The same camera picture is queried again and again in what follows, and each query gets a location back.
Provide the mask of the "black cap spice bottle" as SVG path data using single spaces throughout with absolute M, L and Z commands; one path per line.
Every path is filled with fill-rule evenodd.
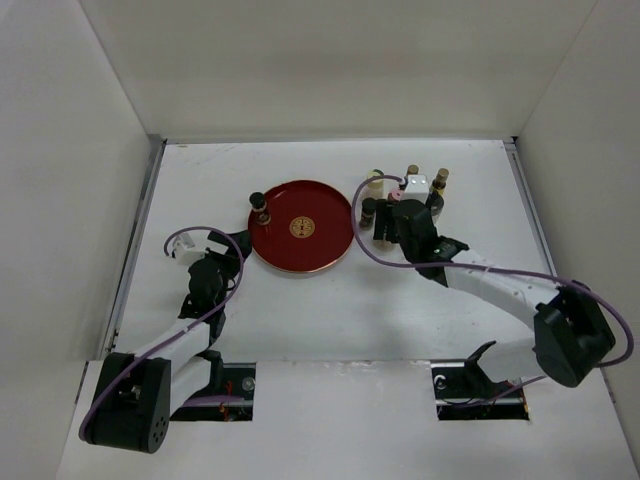
M 271 215 L 268 210 L 265 194 L 262 192 L 253 192 L 249 196 L 249 203 L 256 223 L 260 226 L 268 225 L 271 221 Z
M 361 202 L 361 213 L 358 222 L 359 228 L 369 230 L 373 227 L 375 221 L 377 200 L 372 197 L 364 198 Z

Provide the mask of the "pink cap spice jar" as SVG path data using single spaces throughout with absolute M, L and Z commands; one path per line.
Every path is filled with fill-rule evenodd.
M 402 200 L 403 191 L 401 189 L 392 189 L 387 196 L 387 200 L 392 203 L 398 203 Z

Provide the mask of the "cream cap spice jar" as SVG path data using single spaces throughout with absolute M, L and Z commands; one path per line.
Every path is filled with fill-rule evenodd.
M 383 199 L 385 196 L 384 173 L 379 169 L 373 169 L 368 172 L 367 179 L 369 183 L 364 189 L 365 198 L 373 198 L 374 200 Z

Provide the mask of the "black knob glass dispenser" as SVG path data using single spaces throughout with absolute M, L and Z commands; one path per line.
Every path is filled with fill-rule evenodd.
M 425 206 L 429 210 L 434 225 L 437 224 L 440 218 L 440 215 L 444 209 L 444 204 L 444 198 L 438 191 L 432 191 L 429 194 L 427 201 L 425 202 Z
M 381 251 L 391 251 L 397 244 L 397 234 L 394 228 L 384 227 L 374 230 L 373 245 L 377 249 Z

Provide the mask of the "yellow label oil bottle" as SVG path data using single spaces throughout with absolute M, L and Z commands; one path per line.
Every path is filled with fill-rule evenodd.
M 415 164 L 411 164 L 406 169 L 406 176 L 418 175 L 419 167 Z
M 440 168 L 431 183 L 431 191 L 436 192 L 439 196 L 443 196 L 447 186 L 448 177 L 449 170 L 446 168 Z

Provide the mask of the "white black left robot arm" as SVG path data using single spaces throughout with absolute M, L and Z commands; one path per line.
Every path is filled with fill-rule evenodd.
M 197 247 L 191 227 L 165 240 L 165 255 L 185 265 L 189 274 L 178 318 L 148 345 L 105 357 L 79 427 L 81 441 L 152 454 L 172 419 L 251 419 L 255 366 L 226 363 L 213 348 L 226 321 L 225 306 L 237 293 L 252 252 L 250 236 L 248 231 L 202 230 L 224 250 Z

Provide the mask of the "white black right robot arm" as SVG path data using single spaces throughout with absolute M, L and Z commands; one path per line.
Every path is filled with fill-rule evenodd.
M 535 376 L 575 388 L 613 349 L 613 332 L 587 287 L 490 265 L 466 244 L 439 235 L 418 200 L 391 204 L 383 217 L 422 277 L 472 295 L 530 330 L 523 340 L 488 341 L 466 359 L 463 380 L 471 393 L 487 395 L 500 381 Z

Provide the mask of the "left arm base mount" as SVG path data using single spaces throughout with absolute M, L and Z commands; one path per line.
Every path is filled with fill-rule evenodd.
M 225 363 L 216 378 L 192 395 L 172 416 L 174 422 L 249 422 L 256 391 L 255 363 Z

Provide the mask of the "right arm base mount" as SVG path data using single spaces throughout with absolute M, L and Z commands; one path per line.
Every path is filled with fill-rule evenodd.
M 529 420 L 520 378 L 491 381 L 464 362 L 432 363 L 436 415 L 441 421 Z

